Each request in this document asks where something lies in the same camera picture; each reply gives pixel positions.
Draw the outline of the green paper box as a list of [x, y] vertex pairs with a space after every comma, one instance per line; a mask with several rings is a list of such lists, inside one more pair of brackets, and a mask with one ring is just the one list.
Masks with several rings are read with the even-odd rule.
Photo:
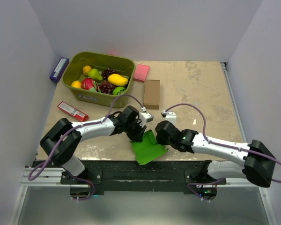
[[131, 146], [139, 165], [146, 165], [168, 152], [168, 148], [157, 143], [152, 130], [143, 134], [142, 142], [131, 142]]

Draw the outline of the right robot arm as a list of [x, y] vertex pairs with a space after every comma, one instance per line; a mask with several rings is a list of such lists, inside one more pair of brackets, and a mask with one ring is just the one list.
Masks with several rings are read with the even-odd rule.
[[232, 143], [216, 138], [206, 140], [202, 133], [190, 129], [180, 131], [167, 120], [158, 123], [155, 131], [160, 145], [222, 159], [205, 161], [200, 171], [190, 175], [196, 183], [210, 184], [219, 179], [241, 178], [263, 188], [271, 185], [275, 157], [260, 141]]

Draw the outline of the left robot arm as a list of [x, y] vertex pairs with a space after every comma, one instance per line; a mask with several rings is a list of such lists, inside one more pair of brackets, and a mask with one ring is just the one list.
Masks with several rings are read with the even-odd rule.
[[82, 184], [87, 180], [88, 173], [80, 159], [74, 155], [79, 143], [121, 133], [126, 133], [132, 142], [141, 142], [146, 124], [152, 120], [153, 115], [139, 112], [131, 105], [99, 120], [70, 122], [62, 118], [42, 138], [40, 146], [51, 156], [54, 165], [70, 172], [72, 180]]

